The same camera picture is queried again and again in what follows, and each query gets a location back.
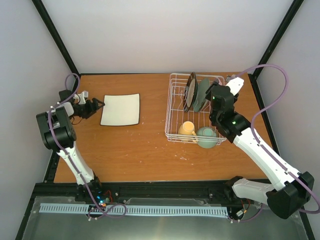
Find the black round plate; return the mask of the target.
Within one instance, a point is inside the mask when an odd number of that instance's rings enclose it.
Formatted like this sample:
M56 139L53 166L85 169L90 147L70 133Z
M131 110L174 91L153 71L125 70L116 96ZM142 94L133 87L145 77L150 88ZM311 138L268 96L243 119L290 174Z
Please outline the black round plate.
M195 72L188 77L184 90L183 111L187 113L193 106L198 94L198 81Z

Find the teal flower plate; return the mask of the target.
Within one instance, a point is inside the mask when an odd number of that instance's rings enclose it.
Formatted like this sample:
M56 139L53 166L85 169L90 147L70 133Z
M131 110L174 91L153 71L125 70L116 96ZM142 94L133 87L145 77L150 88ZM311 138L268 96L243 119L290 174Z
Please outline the teal flower plate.
M206 103L206 91L210 87L210 80L208 78L204 78L201 80L201 82L198 84L197 89L197 96L193 103L193 111L198 113L203 108L204 104Z

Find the white wire dish rack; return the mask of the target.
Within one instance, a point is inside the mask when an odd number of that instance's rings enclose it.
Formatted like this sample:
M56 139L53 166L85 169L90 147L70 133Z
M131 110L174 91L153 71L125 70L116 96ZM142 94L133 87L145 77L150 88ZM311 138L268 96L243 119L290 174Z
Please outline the white wire dish rack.
M216 128L211 125L209 119L211 104L209 101L206 101L200 112L194 112L192 107L188 112L184 112L184 93L189 76L189 73L171 73L169 76L164 127L165 136L169 142L194 144L198 140L197 136L183 136L178 134L180 126L184 122L190 121L194 124L196 130L202 127L213 128L216 132L217 145L220 145L226 141L226 138L220 135Z

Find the green ceramic bowl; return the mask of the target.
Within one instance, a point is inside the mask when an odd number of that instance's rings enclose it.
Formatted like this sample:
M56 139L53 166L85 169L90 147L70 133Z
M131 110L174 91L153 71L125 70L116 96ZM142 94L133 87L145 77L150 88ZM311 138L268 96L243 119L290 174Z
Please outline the green ceramic bowl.
M204 149L211 149L218 143L216 131L211 127L201 127L196 132L197 144Z

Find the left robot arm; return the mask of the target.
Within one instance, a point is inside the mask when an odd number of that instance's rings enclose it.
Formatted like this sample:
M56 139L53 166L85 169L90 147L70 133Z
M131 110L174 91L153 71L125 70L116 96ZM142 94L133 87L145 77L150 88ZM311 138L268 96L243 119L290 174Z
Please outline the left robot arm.
M88 99L88 92L72 95L71 90L59 92L60 102L51 113L36 115L36 121L44 146L57 153L76 179L79 196L100 201L104 188L94 171L86 164L76 145L76 131L71 118L88 119L105 104L97 98Z

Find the white square plate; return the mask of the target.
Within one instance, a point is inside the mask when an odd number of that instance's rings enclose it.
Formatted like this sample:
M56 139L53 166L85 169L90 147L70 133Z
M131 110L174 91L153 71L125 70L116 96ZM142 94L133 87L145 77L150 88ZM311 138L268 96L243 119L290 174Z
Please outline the white square plate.
M105 95L100 124L132 126L140 121L140 94Z

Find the yellow ceramic mug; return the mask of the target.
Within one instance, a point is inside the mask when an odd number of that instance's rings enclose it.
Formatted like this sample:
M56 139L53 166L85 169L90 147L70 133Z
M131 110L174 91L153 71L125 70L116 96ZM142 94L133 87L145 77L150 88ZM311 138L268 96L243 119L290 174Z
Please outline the yellow ceramic mug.
M178 129L178 134L183 136L196 136L195 125L191 121L185 121Z

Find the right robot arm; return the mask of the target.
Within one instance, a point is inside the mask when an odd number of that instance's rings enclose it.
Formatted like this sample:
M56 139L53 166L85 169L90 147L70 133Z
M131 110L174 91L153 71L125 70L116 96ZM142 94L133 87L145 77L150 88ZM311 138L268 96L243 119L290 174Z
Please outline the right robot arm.
M217 131L246 153L263 171L269 184L236 176L228 181L230 198L249 199L267 205L281 219L288 219L311 198L314 177L301 173L284 161L257 133L243 115L235 111L244 81L231 80L227 85L214 82L205 92L210 101L209 119Z

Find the pink round plate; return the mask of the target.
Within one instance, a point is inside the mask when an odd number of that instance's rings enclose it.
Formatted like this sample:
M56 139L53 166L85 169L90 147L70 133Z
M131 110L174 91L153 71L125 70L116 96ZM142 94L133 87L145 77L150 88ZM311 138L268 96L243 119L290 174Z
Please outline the pink round plate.
M223 86L224 85L224 78L222 76L216 76L215 79L214 79L214 82Z

